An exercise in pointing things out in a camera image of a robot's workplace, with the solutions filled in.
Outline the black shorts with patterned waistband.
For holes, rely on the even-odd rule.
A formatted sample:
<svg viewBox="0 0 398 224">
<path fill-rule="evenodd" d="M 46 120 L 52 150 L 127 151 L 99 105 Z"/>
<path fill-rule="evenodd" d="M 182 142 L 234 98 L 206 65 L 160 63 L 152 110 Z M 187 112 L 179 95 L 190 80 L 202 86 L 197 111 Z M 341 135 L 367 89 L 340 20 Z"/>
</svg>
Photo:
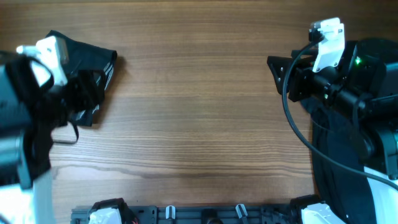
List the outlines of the black shorts with patterned waistband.
<svg viewBox="0 0 398 224">
<path fill-rule="evenodd" d="M 118 53 L 73 40 L 56 30 L 51 30 L 47 37 L 56 37 L 66 46 L 68 62 L 62 68 L 68 78 L 65 99 L 72 111 L 71 119 L 79 126 L 90 127 L 104 101 Z"/>
</svg>

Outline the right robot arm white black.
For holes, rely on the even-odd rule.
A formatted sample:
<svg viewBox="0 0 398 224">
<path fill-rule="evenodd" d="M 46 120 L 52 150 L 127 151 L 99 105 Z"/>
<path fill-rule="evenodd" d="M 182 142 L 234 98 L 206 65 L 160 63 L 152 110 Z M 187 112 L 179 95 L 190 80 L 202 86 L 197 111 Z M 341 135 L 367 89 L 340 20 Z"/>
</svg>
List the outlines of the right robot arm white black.
<svg viewBox="0 0 398 224">
<path fill-rule="evenodd" d="M 270 56 L 292 131 L 312 153 L 318 195 L 293 200 L 299 223 L 397 222 L 397 42 L 351 40 L 323 68 L 321 42 Z"/>
</svg>

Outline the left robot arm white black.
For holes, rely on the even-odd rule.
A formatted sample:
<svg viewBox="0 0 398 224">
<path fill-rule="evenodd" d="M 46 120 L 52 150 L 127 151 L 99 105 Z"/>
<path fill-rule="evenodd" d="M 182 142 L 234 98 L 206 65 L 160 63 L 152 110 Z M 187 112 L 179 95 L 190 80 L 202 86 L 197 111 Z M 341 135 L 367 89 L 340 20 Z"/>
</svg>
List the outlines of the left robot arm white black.
<svg viewBox="0 0 398 224">
<path fill-rule="evenodd" d="M 50 150 L 54 129 L 104 100 L 103 70 L 62 67 L 1 52 L 1 223 L 55 223 Z"/>
</svg>

